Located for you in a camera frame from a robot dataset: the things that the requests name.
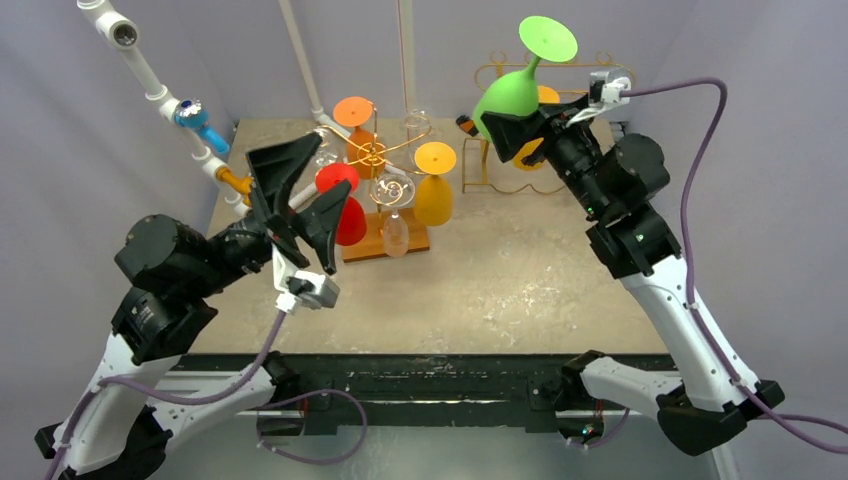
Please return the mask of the gold wire bottle rack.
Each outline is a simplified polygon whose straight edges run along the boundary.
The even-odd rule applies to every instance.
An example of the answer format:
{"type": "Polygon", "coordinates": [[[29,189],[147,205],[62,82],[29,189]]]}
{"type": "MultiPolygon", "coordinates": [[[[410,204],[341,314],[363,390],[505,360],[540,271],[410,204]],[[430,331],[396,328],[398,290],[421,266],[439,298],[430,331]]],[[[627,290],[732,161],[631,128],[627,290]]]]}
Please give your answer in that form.
{"type": "MultiPolygon", "coordinates": [[[[531,60],[533,54],[527,51],[524,58],[519,62],[511,62],[503,51],[492,52],[487,63],[481,65],[474,73],[474,81],[477,87],[484,91],[490,84],[486,79],[487,71],[493,72],[494,79],[504,74],[521,70],[531,60]]],[[[538,86],[539,95],[542,100],[555,100],[559,103],[576,100],[587,92],[585,87],[580,87],[577,81],[584,75],[593,71],[623,67],[628,70],[632,81],[636,80],[633,70],[625,65],[614,61],[608,52],[598,52],[591,61],[583,62],[573,59],[565,63],[552,63],[542,60],[538,69],[552,69],[554,71],[566,71],[568,74],[559,80],[553,87],[541,84],[538,86]]],[[[493,191],[513,195],[524,190],[530,190],[540,195],[551,195],[559,192],[548,182],[538,186],[534,182],[542,178],[542,173],[548,169],[548,165],[541,163],[536,167],[527,167],[518,160],[512,160],[502,164],[496,156],[494,147],[486,141],[479,133],[476,137],[466,134],[461,148],[461,191],[466,193],[472,188],[490,188],[493,191]]]]}

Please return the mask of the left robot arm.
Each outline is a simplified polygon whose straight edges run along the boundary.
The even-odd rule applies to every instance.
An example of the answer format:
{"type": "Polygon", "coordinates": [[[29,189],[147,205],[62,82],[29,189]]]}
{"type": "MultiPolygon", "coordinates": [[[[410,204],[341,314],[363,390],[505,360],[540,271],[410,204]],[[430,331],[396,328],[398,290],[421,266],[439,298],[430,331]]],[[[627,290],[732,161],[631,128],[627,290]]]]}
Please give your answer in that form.
{"type": "Polygon", "coordinates": [[[131,287],[97,370],[69,417],[35,437],[48,478],[145,479],[205,429],[295,402],[298,382],[269,344],[247,368],[193,395],[162,392],[158,383],[216,316],[208,299],[265,265],[280,318],[336,304],[335,239],[352,184],[338,182],[301,210],[289,204],[321,142],[313,132],[250,151],[250,209],[212,237],[164,214],[131,228],[115,258],[131,287]]]}

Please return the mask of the clear flute glass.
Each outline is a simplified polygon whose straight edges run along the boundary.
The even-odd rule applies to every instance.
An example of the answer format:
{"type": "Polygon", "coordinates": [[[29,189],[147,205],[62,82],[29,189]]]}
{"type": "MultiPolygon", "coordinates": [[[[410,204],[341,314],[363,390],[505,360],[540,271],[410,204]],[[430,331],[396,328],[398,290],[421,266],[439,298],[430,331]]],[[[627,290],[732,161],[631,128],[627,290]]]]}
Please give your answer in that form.
{"type": "Polygon", "coordinates": [[[403,257],[409,250],[409,227],[400,210],[412,202],[415,190],[411,178],[398,173],[380,175],[371,187],[372,200],[388,211],[383,221],[382,240],[385,254],[389,257],[403,257]]]}

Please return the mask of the yellow wine glass front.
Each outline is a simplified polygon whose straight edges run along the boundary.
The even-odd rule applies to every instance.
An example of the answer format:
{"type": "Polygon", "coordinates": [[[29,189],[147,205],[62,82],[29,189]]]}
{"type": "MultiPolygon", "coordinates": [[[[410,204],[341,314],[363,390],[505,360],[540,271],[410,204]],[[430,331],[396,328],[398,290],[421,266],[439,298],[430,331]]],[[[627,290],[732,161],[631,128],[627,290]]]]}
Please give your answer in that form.
{"type": "Polygon", "coordinates": [[[453,192],[444,175],[455,167],[456,160],[453,148],[439,141],[426,142],[415,152],[415,165],[425,176],[417,187],[413,211],[425,226],[443,225],[453,215],[453,192]]]}

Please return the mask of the orange wine glass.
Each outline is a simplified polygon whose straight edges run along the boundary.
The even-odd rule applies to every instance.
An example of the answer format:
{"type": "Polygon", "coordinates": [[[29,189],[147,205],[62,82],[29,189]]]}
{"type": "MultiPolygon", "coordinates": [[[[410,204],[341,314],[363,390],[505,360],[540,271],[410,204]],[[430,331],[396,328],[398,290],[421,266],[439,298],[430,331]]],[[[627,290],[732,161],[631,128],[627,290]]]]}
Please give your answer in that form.
{"type": "Polygon", "coordinates": [[[347,164],[354,168],[360,179],[365,180],[375,174],[375,168],[366,160],[374,134],[364,128],[373,113],[372,102],[361,96],[346,97],[333,109],[335,122],[350,130],[349,142],[346,144],[347,164]]]}

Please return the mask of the clear round wine glass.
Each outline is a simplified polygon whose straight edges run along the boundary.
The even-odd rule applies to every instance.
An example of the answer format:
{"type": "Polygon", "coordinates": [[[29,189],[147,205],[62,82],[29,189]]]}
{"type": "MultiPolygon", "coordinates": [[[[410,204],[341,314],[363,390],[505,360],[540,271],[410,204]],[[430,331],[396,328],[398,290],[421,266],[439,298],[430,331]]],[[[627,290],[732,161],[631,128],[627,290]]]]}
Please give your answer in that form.
{"type": "Polygon", "coordinates": [[[323,168],[343,160],[344,155],[337,143],[336,135],[330,129],[316,127],[313,133],[316,133],[321,138],[321,143],[313,156],[313,161],[318,168],[323,168]]]}

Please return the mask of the green wine glass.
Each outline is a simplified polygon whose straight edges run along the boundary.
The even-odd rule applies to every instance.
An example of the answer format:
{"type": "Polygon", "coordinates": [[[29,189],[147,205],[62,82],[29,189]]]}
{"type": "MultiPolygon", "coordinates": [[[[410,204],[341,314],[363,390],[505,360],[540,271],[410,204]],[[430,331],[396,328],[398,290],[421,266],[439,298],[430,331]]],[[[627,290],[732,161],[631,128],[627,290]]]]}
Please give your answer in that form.
{"type": "Polygon", "coordinates": [[[536,69],[541,60],[565,63],[578,52],[574,34],[559,21],[541,15],[524,18],[518,27],[518,35],[533,54],[533,58],[521,70],[504,74],[484,91],[473,110],[472,120],[485,140],[491,140],[490,128],[485,126],[482,115],[486,112],[527,116],[539,106],[536,69]]]}

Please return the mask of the clear ribbed wine glass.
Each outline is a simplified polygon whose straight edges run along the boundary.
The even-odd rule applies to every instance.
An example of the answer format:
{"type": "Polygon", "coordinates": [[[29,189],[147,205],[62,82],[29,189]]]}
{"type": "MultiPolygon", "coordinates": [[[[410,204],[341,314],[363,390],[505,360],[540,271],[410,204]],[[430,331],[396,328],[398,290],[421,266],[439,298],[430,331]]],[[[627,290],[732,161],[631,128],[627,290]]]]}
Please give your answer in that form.
{"type": "Polygon", "coordinates": [[[413,156],[416,149],[424,142],[432,128],[431,111],[424,107],[410,109],[403,119],[407,135],[405,153],[413,156]]]}

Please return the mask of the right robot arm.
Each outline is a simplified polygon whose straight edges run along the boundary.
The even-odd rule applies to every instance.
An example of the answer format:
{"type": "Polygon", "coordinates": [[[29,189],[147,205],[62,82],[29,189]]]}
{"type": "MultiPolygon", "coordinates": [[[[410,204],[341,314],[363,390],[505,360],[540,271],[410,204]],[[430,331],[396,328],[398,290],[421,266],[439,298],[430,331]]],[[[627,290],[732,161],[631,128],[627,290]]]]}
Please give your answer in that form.
{"type": "Polygon", "coordinates": [[[542,104],[526,115],[484,112],[478,126],[498,156],[534,145],[585,210],[587,237],[599,261],[647,314],[678,378],[586,352],[567,363],[554,403],[584,407],[606,400],[655,420],[681,452],[698,456],[741,433],[765,407],[784,400],[773,380],[755,375],[735,354],[699,295],[687,289],[680,243],[652,198],[670,175],[658,143],[630,133],[603,150],[578,102],[542,104]]]}

